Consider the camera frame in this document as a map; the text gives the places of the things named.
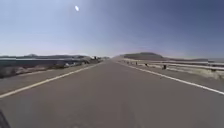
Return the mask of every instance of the mountain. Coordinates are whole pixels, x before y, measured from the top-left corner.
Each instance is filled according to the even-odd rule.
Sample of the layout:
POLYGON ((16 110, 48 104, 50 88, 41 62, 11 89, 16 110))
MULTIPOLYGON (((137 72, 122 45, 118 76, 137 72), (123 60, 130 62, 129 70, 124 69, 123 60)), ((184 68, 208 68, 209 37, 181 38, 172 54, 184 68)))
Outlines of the mountain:
POLYGON ((124 58, 135 59, 135 60, 152 60, 152 61, 164 61, 165 58, 159 54, 152 52, 141 52, 123 55, 124 58))

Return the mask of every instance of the metal guardrail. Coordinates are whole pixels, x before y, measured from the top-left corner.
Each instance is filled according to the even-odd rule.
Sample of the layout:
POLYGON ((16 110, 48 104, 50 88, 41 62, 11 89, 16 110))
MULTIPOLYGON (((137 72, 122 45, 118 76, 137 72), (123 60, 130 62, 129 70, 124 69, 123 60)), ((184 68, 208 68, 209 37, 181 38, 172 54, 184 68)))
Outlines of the metal guardrail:
POLYGON ((211 71, 224 71, 224 63, 215 62, 190 62, 190 61, 126 61, 128 64, 145 64, 147 65, 160 65, 162 69, 166 69, 168 66, 175 67, 188 67, 196 69, 206 69, 211 71))

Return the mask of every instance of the asphalt road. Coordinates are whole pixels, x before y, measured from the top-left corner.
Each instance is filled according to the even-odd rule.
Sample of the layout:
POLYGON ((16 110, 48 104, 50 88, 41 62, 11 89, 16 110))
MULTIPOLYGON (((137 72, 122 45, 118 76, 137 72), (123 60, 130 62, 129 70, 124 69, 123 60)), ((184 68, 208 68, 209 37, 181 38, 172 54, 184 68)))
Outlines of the asphalt road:
POLYGON ((3 97, 0 108, 12 128, 224 127, 224 95, 111 61, 3 97))

